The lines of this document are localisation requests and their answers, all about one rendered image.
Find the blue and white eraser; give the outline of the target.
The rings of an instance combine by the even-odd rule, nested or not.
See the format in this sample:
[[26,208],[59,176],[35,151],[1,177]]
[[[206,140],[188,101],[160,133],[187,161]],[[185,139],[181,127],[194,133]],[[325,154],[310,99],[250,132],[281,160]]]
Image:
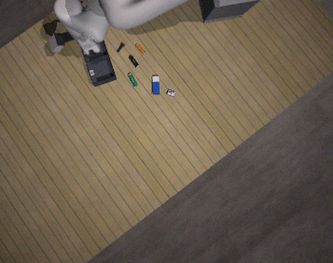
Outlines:
[[160,94],[160,80],[158,76],[153,76],[153,95]]

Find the green battery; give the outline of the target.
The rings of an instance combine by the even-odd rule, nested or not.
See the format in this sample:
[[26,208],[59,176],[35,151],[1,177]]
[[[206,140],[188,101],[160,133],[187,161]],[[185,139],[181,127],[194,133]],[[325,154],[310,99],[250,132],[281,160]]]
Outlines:
[[130,78],[132,84],[136,87],[136,86],[137,86],[137,83],[136,83],[134,77],[132,76],[132,74],[129,74],[129,78]]

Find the black bin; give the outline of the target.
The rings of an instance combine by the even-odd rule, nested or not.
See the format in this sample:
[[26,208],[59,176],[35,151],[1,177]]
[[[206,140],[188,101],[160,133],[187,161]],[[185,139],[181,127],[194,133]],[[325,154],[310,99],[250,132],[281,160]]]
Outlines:
[[96,57],[94,58],[92,58],[90,54],[87,55],[81,48],[90,73],[92,84],[95,87],[117,80],[105,43],[103,41],[98,43],[100,46],[100,52],[95,53]]

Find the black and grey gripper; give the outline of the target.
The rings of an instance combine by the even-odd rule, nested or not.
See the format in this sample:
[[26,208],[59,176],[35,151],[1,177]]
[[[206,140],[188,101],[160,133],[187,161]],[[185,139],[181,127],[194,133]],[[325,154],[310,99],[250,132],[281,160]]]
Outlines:
[[100,46],[98,42],[92,42],[89,41],[86,38],[86,42],[81,42],[81,40],[77,39],[78,44],[82,47],[82,49],[84,50],[84,52],[89,55],[91,54],[92,58],[96,57],[97,52],[100,52]]

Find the black battery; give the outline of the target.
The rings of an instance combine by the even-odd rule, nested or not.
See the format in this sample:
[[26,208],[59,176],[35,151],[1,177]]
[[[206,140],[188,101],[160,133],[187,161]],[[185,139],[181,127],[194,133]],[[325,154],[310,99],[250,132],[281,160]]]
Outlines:
[[135,66],[136,68],[139,67],[139,64],[138,64],[137,61],[133,58],[133,56],[130,56],[130,60],[132,61],[132,63],[134,64],[134,66]]

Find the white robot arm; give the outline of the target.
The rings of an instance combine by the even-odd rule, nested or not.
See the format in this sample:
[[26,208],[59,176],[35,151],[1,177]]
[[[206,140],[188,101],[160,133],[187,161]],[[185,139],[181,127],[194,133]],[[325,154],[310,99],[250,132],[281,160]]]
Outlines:
[[60,52],[64,43],[75,39],[83,43],[86,38],[92,42],[102,42],[110,25],[119,30],[131,29],[187,1],[189,0],[85,0],[84,8],[79,0],[56,0],[54,13],[67,32],[53,34],[49,40],[52,52]]

